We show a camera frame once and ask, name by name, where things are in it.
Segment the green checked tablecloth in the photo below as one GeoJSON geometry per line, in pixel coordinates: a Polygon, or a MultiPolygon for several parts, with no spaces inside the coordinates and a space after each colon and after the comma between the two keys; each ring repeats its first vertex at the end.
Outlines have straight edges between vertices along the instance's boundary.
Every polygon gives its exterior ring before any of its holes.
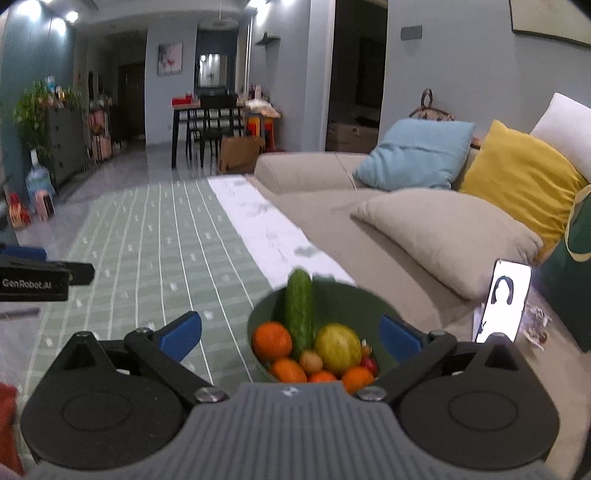
{"type": "Polygon", "coordinates": [[[249,176],[162,181],[104,195],[91,205],[69,258],[92,264],[95,278],[44,308],[18,385],[23,399],[74,333],[119,340],[187,311],[200,315],[202,334],[184,367],[233,393],[263,380],[247,340],[247,319],[263,296],[297,267],[349,282],[249,176]]]}

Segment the green trailing houseplant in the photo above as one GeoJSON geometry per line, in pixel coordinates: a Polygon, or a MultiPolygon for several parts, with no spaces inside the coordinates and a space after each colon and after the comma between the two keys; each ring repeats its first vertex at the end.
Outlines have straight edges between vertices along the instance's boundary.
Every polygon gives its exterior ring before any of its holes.
{"type": "Polygon", "coordinates": [[[27,151],[49,153],[49,113],[82,108],[82,95],[72,87],[51,91],[46,83],[34,81],[25,90],[13,109],[13,120],[27,151]]]}

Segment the blue water jug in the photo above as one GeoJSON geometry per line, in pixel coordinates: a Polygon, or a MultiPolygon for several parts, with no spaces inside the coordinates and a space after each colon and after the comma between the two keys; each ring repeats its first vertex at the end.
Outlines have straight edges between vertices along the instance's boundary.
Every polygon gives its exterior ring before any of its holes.
{"type": "Polygon", "coordinates": [[[45,191],[46,194],[53,198],[55,190],[51,182],[50,172],[47,168],[39,163],[37,151],[32,149],[30,151],[31,168],[26,176],[26,189],[29,198],[29,208],[35,210],[35,197],[39,191],[45,191]]]}

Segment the beige sofa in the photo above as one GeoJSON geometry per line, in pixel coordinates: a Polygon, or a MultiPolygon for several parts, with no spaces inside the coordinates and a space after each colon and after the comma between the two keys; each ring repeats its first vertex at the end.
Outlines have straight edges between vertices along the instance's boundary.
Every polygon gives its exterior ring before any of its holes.
{"type": "MultiPolygon", "coordinates": [[[[353,217],[356,205],[377,191],[353,179],[363,156],[349,153],[271,153],[260,156],[252,183],[363,289],[382,297],[422,331],[443,329],[460,340],[472,334],[475,303],[448,289],[385,234],[353,217]]],[[[518,346],[552,397],[560,432],[547,459],[572,479],[585,458],[590,428],[590,357],[582,353],[560,317],[536,291],[529,294],[551,320],[539,349],[518,346]]]]}

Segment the red toy bag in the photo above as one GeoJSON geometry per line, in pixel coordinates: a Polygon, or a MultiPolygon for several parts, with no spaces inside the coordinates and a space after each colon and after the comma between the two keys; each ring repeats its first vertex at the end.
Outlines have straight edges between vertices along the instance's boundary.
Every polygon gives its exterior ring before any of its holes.
{"type": "Polygon", "coordinates": [[[8,198],[9,216],[14,230],[19,231],[31,224],[28,209],[23,205],[16,193],[11,193],[8,198]]]}

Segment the white cushion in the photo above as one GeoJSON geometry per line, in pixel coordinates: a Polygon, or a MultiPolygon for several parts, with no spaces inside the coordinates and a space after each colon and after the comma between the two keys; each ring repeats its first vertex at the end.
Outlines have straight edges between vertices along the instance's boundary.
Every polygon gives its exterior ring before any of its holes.
{"type": "Polygon", "coordinates": [[[591,109],[559,92],[531,135],[562,154],[591,181],[591,109]]]}

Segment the green cucumber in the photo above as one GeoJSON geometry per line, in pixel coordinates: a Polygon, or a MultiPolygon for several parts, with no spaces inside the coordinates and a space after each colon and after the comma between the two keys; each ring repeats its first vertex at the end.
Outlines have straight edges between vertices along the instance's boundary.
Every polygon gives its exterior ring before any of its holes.
{"type": "Polygon", "coordinates": [[[293,355],[300,358],[304,350],[311,349],[314,341],[314,328],[312,327],[312,307],[314,300],[312,294],[311,277],[308,272],[300,268],[290,273],[286,289],[286,313],[284,325],[290,332],[293,340],[293,355]]]}

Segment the green perforated colander bowl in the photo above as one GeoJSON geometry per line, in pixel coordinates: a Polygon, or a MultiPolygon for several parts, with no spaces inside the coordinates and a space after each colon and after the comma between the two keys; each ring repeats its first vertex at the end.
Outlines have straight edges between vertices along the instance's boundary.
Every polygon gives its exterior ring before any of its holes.
{"type": "MultiPolygon", "coordinates": [[[[381,342],[379,333],[380,320],[384,315],[394,319],[400,317],[390,303],[370,291],[346,283],[314,280],[312,285],[312,327],[315,334],[325,324],[342,323],[372,346],[381,374],[398,365],[381,342]]],[[[252,335],[256,328],[267,321],[283,323],[286,312],[286,288],[273,290],[257,302],[247,321],[247,340],[252,353],[256,353],[252,347],[252,335]]]]}

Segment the dark grey drawer cabinet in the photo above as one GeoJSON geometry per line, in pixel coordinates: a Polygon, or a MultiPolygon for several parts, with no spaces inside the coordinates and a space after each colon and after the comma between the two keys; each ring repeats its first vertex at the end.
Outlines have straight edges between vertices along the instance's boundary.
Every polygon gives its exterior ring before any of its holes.
{"type": "Polygon", "coordinates": [[[51,155],[48,167],[56,188],[79,173],[86,164],[82,114],[68,108],[47,110],[48,141],[51,155]]]}

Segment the red orange stool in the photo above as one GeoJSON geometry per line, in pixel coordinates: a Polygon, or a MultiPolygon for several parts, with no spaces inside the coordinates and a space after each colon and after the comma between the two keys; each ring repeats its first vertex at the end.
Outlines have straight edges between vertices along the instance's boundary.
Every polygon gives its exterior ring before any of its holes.
{"type": "Polygon", "coordinates": [[[245,113],[245,128],[250,136],[262,138],[266,152],[279,152],[276,145],[276,117],[256,111],[245,113]]]}

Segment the brown paper shopping bag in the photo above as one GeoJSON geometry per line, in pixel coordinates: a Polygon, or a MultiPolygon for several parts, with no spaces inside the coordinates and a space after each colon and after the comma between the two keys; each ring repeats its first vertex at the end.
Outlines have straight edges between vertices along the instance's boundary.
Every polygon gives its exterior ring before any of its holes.
{"type": "Polygon", "coordinates": [[[252,173],[256,161],[266,150],[262,137],[226,137],[221,142],[219,172],[221,174],[252,173]]]}

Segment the yellow cushion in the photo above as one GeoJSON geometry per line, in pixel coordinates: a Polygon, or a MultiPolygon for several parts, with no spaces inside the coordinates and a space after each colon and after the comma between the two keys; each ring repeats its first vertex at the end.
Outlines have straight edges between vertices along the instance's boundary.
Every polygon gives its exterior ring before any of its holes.
{"type": "Polygon", "coordinates": [[[542,262],[563,238],[575,196],[588,185],[547,143],[495,120],[459,191],[479,197],[523,223],[542,240],[542,262]]]}

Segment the black dining chair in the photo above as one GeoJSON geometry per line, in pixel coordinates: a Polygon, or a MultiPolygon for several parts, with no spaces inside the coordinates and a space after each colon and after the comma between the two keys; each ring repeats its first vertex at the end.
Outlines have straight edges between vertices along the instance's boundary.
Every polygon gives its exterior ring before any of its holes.
{"type": "Polygon", "coordinates": [[[204,112],[198,134],[199,162],[204,166],[206,144],[211,144],[211,154],[218,157],[225,137],[242,134],[242,120],[235,94],[202,95],[199,104],[204,112]]]}

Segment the light blue cushion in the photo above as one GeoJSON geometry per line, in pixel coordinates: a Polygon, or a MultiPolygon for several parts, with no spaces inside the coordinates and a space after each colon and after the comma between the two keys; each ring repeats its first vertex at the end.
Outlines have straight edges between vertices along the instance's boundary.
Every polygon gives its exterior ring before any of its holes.
{"type": "Polygon", "coordinates": [[[449,190],[463,169],[475,125],[463,121],[403,119],[353,171],[356,180],[386,192],[449,190]]]}

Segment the orange front tangerine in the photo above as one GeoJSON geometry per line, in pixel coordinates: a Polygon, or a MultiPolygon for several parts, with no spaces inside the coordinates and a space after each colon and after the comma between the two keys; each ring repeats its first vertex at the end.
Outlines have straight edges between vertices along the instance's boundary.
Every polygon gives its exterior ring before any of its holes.
{"type": "Polygon", "coordinates": [[[252,334],[252,350],[260,362],[273,362],[290,357],[293,339],[283,324],[274,321],[264,322],[252,334]]]}

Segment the dark dining table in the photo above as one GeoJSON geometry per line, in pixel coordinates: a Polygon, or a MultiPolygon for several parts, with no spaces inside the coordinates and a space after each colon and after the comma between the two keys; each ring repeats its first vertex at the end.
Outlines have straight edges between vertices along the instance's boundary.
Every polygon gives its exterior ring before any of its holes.
{"type": "MultiPolygon", "coordinates": [[[[242,136],[245,134],[245,102],[238,100],[238,106],[240,108],[240,120],[242,120],[242,134],[236,134],[235,136],[242,136]]],[[[185,131],[185,154],[188,160],[192,160],[192,150],[194,144],[197,144],[197,154],[199,160],[198,134],[200,128],[202,127],[204,112],[200,110],[199,98],[190,104],[174,104],[172,106],[172,110],[173,118],[170,166],[172,170],[175,170],[177,167],[179,128],[181,125],[184,126],[185,131]]],[[[211,154],[211,156],[214,157],[216,161],[218,161],[219,154],[218,157],[215,157],[213,154],[211,154]]]]}

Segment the red cherry tomato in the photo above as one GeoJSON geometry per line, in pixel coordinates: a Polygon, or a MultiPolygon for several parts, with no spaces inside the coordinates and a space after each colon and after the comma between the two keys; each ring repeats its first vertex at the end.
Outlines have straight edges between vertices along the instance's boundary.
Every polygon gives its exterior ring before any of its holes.
{"type": "Polygon", "coordinates": [[[379,376],[379,373],[380,373],[379,365],[378,365],[377,360],[374,357],[372,357],[372,356],[363,357],[362,361],[360,362],[360,366],[362,366],[363,368],[370,371],[375,378],[377,378],[377,376],[379,376]]]}

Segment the framed wall picture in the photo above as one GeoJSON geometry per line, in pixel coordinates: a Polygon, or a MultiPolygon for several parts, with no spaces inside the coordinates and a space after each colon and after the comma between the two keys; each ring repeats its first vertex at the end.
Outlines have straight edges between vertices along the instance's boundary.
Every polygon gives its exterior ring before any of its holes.
{"type": "Polygon", "coordinates": [[[157,47],[157,75],[177,75],[182,72],[183,43],[159,44],[157,47]]]}

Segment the beige cushion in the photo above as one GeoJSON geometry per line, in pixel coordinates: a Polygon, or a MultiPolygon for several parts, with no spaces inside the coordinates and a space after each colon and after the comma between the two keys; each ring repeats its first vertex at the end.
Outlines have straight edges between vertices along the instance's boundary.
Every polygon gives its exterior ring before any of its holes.
{"type": "Polygon", "coordinates": [[[360,203],[353,217],[380,231],[460,297],[482,300],[494,263],[531,264],[538,234],[504,210],[451,190],[412,188],[360,203]]]}

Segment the smartphone on stand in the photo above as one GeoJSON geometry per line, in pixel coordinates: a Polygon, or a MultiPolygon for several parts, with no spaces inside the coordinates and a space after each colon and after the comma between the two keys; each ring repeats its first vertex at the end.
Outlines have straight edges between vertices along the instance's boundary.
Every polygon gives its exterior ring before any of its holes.
{"type": "Polygon", "coordinates": [[[473,340],[485,343],[493,334],[504,334],[515,341],[527,304],[532,267],[498,259],[493,268],[489,293],[482,316],[474,324],[473,340]]]}

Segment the pink suitcase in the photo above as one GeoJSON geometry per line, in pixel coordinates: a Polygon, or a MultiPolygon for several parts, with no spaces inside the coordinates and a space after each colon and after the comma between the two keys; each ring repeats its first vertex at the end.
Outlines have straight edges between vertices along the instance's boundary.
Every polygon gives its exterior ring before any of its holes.
{"type": "Polygon", "coordinates": [[[104,109],[91,111],[88,115],[92,157],[99,163],[112,156],[112,143],[108,127],[108,115],[104,109]]]}

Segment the pink small heater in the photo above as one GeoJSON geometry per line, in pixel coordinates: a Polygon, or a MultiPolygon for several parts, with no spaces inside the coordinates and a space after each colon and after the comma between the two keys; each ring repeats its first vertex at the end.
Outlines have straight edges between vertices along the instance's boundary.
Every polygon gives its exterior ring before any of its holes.
{"type": "Polygon", "coordinates": [[[34,204],[41,221],[46,222],[54,216],[55,209],[52,196],[46,190],[37,190],[35,192],[34,204]]]}

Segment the yellow-green mango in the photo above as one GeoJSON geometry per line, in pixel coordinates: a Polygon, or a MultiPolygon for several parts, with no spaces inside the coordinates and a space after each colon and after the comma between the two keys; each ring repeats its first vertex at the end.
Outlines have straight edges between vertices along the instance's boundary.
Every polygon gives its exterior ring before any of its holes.
{"type": "Polygon", "coordinates": [[[314,350],[321,356],[325,369],[336,376],[359,366],[362,360],[359,336],[352,328],[341,323],[322,326],[315,336],[314,350]]]}

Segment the dark green cushion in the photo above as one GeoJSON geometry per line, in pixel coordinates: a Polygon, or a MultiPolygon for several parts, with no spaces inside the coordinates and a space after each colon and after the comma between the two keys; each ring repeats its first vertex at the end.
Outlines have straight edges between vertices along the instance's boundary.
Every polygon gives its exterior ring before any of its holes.
{"type": "Polygon", "coordinates": [[[590,186],[576,194],[563,239],[540,269],[542,295],[580,350],[590,351],[590,186]]]}

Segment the orange tangerine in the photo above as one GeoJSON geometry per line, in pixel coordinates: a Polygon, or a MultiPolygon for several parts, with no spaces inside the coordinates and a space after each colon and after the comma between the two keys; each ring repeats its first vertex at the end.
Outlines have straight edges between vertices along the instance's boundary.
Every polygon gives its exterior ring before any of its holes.
{"type": "Polygon", "coordinates": [[[273,362],[290,357],[293,339],[283,324],[274,321],[264,322],[252,334],[252,350],[260,362],[273,362]]]}
{"type": "Polygon", "coordinates": [[[290,358],[280,358],[270,366],[270,374],[283,383],[306,383],[308,376],[303,367],[290,358]]]}
{"type": "Polygon", "coordinates": [[[342,374],[342,385],[349,395],[366,388],[375,381],[373,373],[363,366],[353,366],[342,374]]]}
{"type": "Polygon", "coordinates": [[[332,374],[332,372],[330,372],[328,370],[321,370],[321,371],[312,373],[310,376],[308,376],[308,382],[310,382],[310,383],[322,383],[322,382],[332,382],[332,381],[338,381],[338,378],[335,377],[335,375],[332,374]]]}

